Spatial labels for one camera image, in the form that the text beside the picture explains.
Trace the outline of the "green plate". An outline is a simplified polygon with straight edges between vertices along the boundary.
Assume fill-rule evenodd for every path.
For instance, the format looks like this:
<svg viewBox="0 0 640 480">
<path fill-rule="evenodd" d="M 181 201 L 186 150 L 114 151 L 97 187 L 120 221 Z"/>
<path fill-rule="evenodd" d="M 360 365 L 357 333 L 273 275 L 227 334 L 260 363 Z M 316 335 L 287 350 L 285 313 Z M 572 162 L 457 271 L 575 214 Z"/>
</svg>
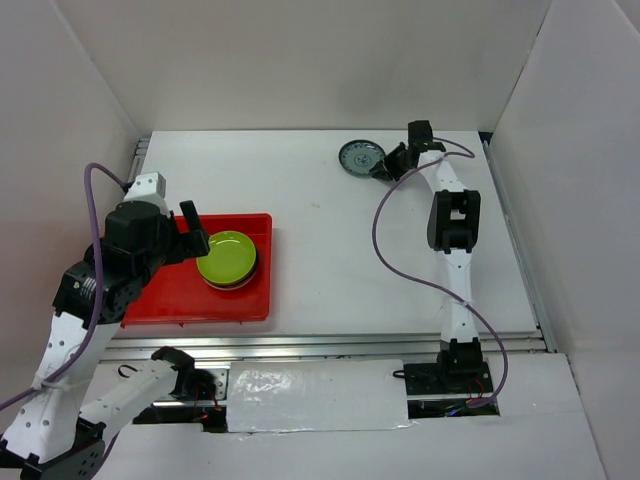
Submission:
<svg viewBox="0 0 640 480">
<path fill-rule="evenodd" d="M 218 286 L 231 286 L 244 281 L 257 265 L 258 251 L 254 242 L 238 231 L 221 231 L 208 239 L 209 253 L 196 260 L 201 276 Z"/>
</svg>

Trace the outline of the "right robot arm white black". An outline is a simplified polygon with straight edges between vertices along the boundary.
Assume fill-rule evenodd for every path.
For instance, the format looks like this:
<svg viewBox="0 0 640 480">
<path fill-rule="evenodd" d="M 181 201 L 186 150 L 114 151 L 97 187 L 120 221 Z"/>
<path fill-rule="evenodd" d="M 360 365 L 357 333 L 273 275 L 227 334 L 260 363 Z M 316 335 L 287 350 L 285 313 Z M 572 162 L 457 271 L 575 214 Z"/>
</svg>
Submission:
<svg viewBox="0 0 640 480">
<path fill-rule="evenodd" d="M 383 256 L 378 246 L 377 227 L 382 209 L 391 194 L 409 176 L 420 173 L 433 193 L 426 226 L 427 244 L 437 256 L 441 279 L 425 284 L 442 292 L 444 320 L 440 351 L 435 365 L 427 371 L 412 369 L 417 382 L 431 377 L 438 387 L 455 392 L 467 382 L 482 376 L 483 355 L 472 300 L 471 260 L 479 236 L 481 195 L 467 188 L 458 178 L 446 150 L 446 141 L 433 135 L 427 120 L 408 124 L 408 138 L 379 165 L 395 184 L 387 191 L 374 213 L 371 238 L 374 252 Z"/>
</svg>

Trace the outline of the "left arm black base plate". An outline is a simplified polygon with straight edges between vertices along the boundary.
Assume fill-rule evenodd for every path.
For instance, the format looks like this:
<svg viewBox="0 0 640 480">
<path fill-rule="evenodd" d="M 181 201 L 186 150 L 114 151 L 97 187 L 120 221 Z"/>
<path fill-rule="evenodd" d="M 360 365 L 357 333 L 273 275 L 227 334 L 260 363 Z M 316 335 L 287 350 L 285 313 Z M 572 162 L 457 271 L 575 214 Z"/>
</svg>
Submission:
<svg viewBox="0 0 640 480">
<path fill-rule="evenodd" d="M 205 400 L 217 405 L 225 396 L 222 391 L 225 386 L 226 380 L 222 376 L 216 376 L 209 370 L 192 369 L 178 375 L 176 385 L 169 395 L 177 400 Z"/>
</svg>

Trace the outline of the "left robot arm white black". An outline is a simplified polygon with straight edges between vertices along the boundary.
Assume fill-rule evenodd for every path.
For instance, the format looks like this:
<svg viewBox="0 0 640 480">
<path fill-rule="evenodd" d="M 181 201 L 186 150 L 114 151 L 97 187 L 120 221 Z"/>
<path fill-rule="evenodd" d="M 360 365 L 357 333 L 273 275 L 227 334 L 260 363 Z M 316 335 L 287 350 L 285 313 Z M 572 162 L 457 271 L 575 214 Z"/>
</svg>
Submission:
<svg viewBox="0 0 640 480">
<path fill-rule="evenodd" d="M 34 381 L 15 398 L 21 408 L 1 436 L 2 468 L 23 479 L 91 479 L 129 421 L 163 396 L 184 399 L 196 390 L 194 359 L 165 346 L 123 386 L 84 401 L 104 350 L 153 276 L 208 254 L 194 203 L 180 209 L 185 232 L 173 213 L 145 201 L 120 203 L 103 228 L 92 228 L 83 259 L 62 276 Z"/>
</svg>

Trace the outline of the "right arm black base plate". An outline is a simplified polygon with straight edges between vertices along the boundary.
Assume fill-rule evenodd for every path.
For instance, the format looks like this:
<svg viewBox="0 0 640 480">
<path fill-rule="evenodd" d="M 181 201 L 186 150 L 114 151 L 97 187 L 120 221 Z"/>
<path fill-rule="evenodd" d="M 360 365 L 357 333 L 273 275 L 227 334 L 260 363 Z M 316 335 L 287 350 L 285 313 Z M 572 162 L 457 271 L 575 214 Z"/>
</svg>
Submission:
<svg viewBox="0 0 640 480">
<path fill-rule="evenodd" d="M 408 396 L 482 396 L 493 392 L 493 381 L 486 362 L 475 374 L 445 377 L 435 362 L 405 363 L 392 376 L 403 380 Z"/>
</svg>

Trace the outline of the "black plate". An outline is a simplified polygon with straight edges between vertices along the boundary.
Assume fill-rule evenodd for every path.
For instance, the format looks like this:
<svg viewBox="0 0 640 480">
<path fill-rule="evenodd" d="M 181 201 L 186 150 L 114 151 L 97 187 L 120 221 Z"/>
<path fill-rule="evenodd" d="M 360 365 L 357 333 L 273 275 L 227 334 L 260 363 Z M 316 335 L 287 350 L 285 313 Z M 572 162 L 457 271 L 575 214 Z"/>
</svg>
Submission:
<svg viewBox="0 0 640 480">
<path fill-rule="evenodd" d="M 252 281 L 259 267 L 259 255 L 214 252 L 198 258 L 196 266 L 202 280 L 208 286 L 221 291 L 231 291 Z"/>
</svg>

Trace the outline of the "blue patterned plate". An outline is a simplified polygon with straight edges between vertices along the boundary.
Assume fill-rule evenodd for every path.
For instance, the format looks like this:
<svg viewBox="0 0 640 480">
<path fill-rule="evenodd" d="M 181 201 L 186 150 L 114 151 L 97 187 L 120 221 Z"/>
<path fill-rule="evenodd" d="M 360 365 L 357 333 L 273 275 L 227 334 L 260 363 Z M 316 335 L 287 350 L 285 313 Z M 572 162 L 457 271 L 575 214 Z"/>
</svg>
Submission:
<svg viewBox="0 0 640 480">
<path fill-rule="evenodd" d="M 363 178 L 383 178 L 386 153 L 377 143 L 356 139 L 345 143 L 339 150 L 340 165 L 350 174 Z"/>
</svg>

